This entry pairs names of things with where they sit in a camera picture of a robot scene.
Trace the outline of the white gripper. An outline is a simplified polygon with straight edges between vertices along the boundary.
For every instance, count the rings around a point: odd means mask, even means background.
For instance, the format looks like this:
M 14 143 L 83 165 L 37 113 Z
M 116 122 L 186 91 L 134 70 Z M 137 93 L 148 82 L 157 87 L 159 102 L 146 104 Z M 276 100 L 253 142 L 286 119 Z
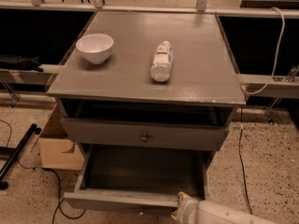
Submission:
M 172 213 L 171 218 L 179 224 L 197 224 L 197 207 L 199 202 L 183 191 L 178 194 L 178 200 L 177 214 Z

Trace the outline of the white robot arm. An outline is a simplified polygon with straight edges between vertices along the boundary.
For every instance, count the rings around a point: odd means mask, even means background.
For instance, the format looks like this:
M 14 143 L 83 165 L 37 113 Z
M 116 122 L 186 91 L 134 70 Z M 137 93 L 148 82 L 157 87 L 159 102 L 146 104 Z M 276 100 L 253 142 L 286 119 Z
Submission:
M 178 209 L 171 217 L 178 224 L 277 224 L 223 204 L 196 200 L 184 192 L 178 194 Z

